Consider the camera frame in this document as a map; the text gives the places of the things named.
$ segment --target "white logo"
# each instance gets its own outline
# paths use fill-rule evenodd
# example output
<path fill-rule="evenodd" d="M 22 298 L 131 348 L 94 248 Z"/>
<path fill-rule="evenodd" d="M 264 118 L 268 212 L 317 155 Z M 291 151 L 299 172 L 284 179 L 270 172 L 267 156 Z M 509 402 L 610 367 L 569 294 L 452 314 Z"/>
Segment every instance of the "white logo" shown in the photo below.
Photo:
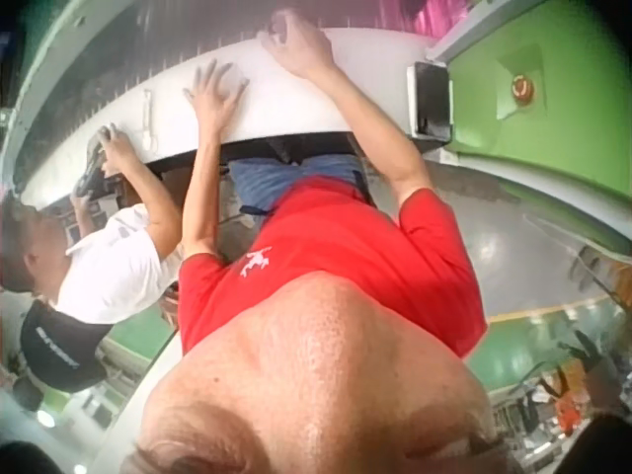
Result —
<path fill-rule="evenodd" d="M 248 270 L 251 270 L 254 267 L 259 267 L 261 269 L 264 269 L 265 267 L 267 267 L 268 264 L 270 263 L 270 260 L 264 257 L 264 252 L 267 252 L 268 250 L 271 250 L 271 249 L 272 247 L 266 247 L 265 249 L 258 250 L 257 252 L 250 252 L 246 254 L 246 258 L 250 260 L 244 266 L 244 268 L 242 269 L 239 275 L 245 278 L 248 276 Z"/>

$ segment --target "red t-shirt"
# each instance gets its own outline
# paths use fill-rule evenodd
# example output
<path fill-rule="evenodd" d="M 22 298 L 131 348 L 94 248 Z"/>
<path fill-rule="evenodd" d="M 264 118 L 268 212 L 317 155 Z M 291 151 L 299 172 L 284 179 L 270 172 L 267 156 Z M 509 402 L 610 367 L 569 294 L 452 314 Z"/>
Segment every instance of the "red t-shirt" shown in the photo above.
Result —
<path fill-rule="evenodd" d="M 478 283 L 448 205 L 419 190 L 400 225 L 367 205 L 351 185 L 309 178 L 277 204 L 251 251 L 229 267 L 209 254 L 180 270 L 183 349 L 286 283 L 324 271 L 468 354 L 486 329 Z"/>

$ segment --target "white curved panel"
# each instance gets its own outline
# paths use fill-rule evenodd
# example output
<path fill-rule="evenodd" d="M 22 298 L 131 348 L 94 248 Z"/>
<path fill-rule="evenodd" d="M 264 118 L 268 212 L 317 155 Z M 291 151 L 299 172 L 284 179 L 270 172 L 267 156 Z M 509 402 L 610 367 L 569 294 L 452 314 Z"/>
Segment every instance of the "white curved panel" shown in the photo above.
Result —
<path fill-rule="evenodd" d="M 361 89 L 407 133 L 406 68 L 424 58 L 431 39 L 370 29 L 327 31 L 340 66 Z M 198 124 L 182 89 L 190 86 L 196 67 L 212 58 L 233 62 L 251 83 L 226 142 L 289 133 L 348 131 L 333 104 L 314 86 L 280 68 L 256 40 L 232 44 L 200 55 L 135 86 L 88 119 L 57 147 L 29 180 L 24 202 L 46 206 L 68 195 L 85 169 L 88 140 L 103 124 L 114 122 L 130 134 L 144 162 L 198 146 Z M 143 150 L 144 91 L 153 95 L 153 151 Z"/>

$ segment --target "white t-shirt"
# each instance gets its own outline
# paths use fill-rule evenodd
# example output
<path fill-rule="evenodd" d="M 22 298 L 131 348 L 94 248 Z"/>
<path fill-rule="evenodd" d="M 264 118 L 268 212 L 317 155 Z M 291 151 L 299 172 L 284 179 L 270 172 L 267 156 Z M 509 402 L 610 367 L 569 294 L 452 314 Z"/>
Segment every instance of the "white t-shirt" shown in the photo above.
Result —
<path fill-rule="evenodd" d="M 154 304 L 178 279 L 182 247 L 162 263 L 144 204 L 121 209 L 102 230 L 67 250 L 72 257 L 53 307 L 79 321 L 115 324 Z"/>

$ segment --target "black cap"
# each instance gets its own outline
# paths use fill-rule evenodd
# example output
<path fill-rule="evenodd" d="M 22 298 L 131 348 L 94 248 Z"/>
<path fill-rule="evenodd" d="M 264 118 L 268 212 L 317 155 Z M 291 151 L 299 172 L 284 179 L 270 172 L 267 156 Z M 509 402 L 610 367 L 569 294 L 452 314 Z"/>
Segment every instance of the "black cap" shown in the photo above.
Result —
<path fill-rule="evenodd" d="M 82 323 L 36 300 L 22 326 L 20 344 L 35 377 L 74 393 L 106 378 L 95 352 L 112 326 Z"/>

